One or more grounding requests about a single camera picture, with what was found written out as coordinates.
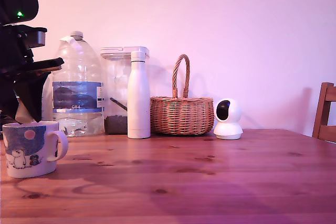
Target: table surface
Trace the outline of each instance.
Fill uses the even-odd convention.
[[[2,141],[3,224],[336,223],[329,142],[285,130],[69,142],[53,173],[15,179]]]

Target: white bottle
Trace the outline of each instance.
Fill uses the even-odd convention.
[[[61,39],[57,57],[62,69],[54,71],[53,117],[67,136],[103,132],[102,74],[100,60],[83,33],[74,31]]]
[[[144,52],[131,52],[131,74],[127,87],[127,136],[129,138],[151,136],[151,98],[145,58]]]

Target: wooden chair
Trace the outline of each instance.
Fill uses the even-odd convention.
[[[313,137],[336,142],[336,126],[327,126],[331,102],[336,102],[334,83],[323,82],[317,106]]]

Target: container lid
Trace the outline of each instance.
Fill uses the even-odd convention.
[[[131,52],[133,51],[144,52],[146,57],[149,58],[149,50],[145,47],[102,47],[100,48],[100,55],[108,60],[131,59]]]
[[[80,37],[83,37],[83,32],[81,32],[81,31],[72,31],[70,33],[70,36],[80,36]]]

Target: white camera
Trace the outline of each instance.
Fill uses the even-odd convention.
[[[234,140],[239,139],[243,133],[238,124],[241,117],[241,108],[233,99],[221,99],[215,107],[215,117],[218,121],[214,134],[217,138]]]

